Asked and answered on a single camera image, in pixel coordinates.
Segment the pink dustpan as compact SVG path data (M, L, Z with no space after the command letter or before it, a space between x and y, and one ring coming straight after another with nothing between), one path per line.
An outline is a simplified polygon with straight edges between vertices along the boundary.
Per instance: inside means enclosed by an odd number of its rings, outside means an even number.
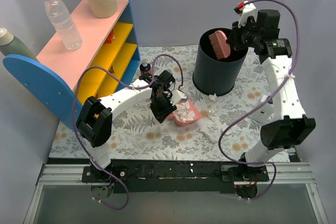
M172 112L172 117L178 125L188 125L200 120L203 116L188 99L186 102L180 102L176 105L176 110Z

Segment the dark blue trash bin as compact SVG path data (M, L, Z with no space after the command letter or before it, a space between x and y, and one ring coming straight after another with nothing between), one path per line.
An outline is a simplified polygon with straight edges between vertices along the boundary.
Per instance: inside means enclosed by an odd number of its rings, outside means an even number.
M192 80L201 93L216 94L220 97L230 93L233 89L248 49L240 51L232 49L228 58L218 61L209 39L209 35L217 30L223 31L226 36L231 34L231 30L227 28L213 28L202 34L199 39Z

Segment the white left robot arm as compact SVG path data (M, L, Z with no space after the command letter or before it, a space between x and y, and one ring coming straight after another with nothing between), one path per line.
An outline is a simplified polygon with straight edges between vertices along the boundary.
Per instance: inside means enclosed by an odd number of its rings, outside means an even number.
M106 97L89 97L77 118L76 128L89 145L89 159L94 166L93 175L100 182L111 178L111 161L107 151L107 140L111 136L112 122L121 113L139 102L150 100L150 109L162 123L176 105L186 99L179 89L171 91L175 79L168 71L159 76L149 73L141 75L129 88L124 88Z

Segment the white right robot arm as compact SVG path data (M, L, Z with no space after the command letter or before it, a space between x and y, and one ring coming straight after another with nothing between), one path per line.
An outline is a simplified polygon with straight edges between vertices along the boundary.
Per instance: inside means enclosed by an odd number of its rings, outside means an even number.
M279 38L280 13L273 9L235 11L240 19L233 23L228 43L235 50L254 49L266 74L274 109L273 121L261 127L260 141L239 160L238 176L248 181L277 153L300 145L316 121L307 117L300 103L292 75L291 45Z

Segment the pink hand brush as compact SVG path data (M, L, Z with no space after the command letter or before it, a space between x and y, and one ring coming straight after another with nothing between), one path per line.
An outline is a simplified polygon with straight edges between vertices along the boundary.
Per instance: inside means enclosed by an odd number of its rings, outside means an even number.
M224 60L230 56L231 48L226 42L227 36L221 30L217 30L208 36L213 51L218 61Z

